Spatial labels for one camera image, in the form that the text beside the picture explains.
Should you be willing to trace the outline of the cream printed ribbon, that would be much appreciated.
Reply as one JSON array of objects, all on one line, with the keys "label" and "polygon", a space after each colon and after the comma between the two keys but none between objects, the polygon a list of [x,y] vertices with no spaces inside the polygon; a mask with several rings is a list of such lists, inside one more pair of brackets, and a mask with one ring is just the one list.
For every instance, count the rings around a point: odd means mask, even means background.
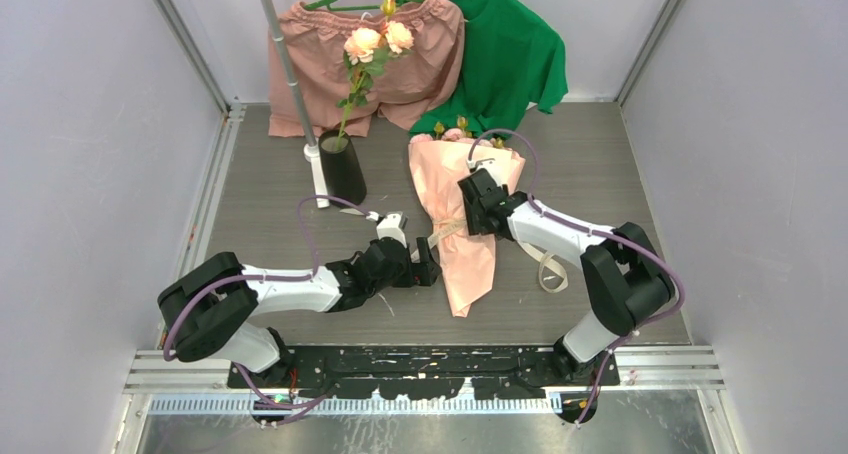
[{"label": "cream printed ribbon", "polygon": [[[433,231],[427,237],[428,247],[437,247],[442,240],[455,235],[466,227],[467,222],[464,217],[435,221]],[[537,281],[546,293],[559,293],[568,287],[569,280],[566,269],[554,258],[552,252],[542,251],[526,242],[519,242],[518,246],[528,257],[538,262]]]}]

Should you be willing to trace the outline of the pink paper bouquet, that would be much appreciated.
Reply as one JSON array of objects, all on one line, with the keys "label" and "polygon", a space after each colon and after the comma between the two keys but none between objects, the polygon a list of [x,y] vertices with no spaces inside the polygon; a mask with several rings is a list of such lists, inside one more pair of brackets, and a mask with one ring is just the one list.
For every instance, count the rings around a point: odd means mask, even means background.
[{"label": "pink paper bouquet", "polygon": [[469,235],[459,182],[471,174],[468,160],[492,159],[509,191],[516,189],[525,159],[488,140],[450,134],[438,140],[416,134],[408,146],[409,169],[419,202],[431,219],[450,310],[455,317],[469,314],[471,305],[493,288],[496,239]]}]

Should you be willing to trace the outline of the black conical vase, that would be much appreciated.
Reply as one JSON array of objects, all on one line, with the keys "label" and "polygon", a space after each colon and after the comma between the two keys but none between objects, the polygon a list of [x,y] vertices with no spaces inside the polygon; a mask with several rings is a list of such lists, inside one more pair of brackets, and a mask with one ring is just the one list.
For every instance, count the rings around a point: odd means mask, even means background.
[{"label": "black conical vase", "polygon": [[321,169],[330,196],[360,205],[367,187],[351,138],[338,130],[324,132],[318,139]]}]

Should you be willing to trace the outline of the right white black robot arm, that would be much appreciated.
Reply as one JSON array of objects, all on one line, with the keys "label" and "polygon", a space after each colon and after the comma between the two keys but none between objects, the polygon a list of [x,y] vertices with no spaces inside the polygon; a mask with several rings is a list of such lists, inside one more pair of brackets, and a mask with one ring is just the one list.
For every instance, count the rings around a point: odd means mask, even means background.
[{"label": "right white black robot arm", "polygon": [[522,191],[509,192],[482,167],[458,186],[470,234],[529,244],[582,272],[590,310],[554,344],[556,374],[565,383],[582,383],[600,353],[675,297],[672,277],[640,226],[595,226],[550,210]]}]

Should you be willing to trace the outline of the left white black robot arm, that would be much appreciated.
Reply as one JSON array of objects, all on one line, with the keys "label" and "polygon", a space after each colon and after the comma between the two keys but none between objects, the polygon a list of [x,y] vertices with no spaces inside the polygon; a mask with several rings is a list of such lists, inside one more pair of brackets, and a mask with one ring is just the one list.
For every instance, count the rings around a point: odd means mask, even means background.
[{"label": "left white black robot arm", "polygon": [[269,270],[221,252],[177,280],[157,298],[167,327],[163,356],[191,363],[224,359],[265,385],[291,374],[294,358],[273,328],[250,324],[253,316],[283,311],[343,312],[362,306],[387,288],[429,287],[441,268],[425,238],[412,255],[384,237],[365,251],[316,270]]}]

